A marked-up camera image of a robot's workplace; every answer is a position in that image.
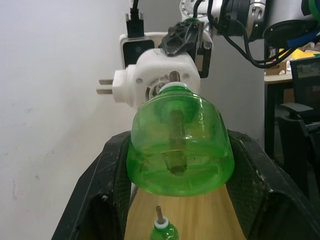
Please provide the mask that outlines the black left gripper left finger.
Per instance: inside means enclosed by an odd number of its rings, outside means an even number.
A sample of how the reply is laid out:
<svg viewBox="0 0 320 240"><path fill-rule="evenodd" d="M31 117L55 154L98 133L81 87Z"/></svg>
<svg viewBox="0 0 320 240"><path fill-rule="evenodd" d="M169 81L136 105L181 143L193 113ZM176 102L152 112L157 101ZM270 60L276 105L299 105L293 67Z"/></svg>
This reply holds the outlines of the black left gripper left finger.
<svg viewBox="0 0 320 240"><path fill-rule="evenodd" d="M129 140L126 131L105 143L78 179L52 239L124 239L132 187L126 166Z"/></svg>

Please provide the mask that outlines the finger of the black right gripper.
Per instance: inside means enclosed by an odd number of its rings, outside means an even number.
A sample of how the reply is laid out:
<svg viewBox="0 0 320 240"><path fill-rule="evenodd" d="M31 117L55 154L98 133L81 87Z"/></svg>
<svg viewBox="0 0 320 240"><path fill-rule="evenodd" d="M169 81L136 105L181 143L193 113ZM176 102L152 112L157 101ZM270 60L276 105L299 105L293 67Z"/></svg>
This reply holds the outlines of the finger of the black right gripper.
<svg viewBox="0 0 320 240"><path fill-rule="evenodd" d="M201 47L197 49L195 66L198 70L200 78L207 78L209 75L212 48L212 42L204 41Z"/></svg>
<svg viewBox="0 0 320 240"><path fill-rule="evenodd" d="M168 57L176 57L182 53L195 57L199 48L200 30L202 30L200 21L178 22L168 29L159 47Z"/></svg>

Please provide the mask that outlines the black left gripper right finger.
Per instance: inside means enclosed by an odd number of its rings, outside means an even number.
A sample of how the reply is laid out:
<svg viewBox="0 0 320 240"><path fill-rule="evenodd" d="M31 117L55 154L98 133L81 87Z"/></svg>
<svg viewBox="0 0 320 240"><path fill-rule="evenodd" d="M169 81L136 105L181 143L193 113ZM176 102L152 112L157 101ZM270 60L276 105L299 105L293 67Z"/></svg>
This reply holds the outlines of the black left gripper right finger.
<svg viewBox="0 0 320 240"><path fill-rule="evenodd" d="M226 183L247 240L318 240L320 215L292 178L259 143L231 131L234 171Z"/></svg>

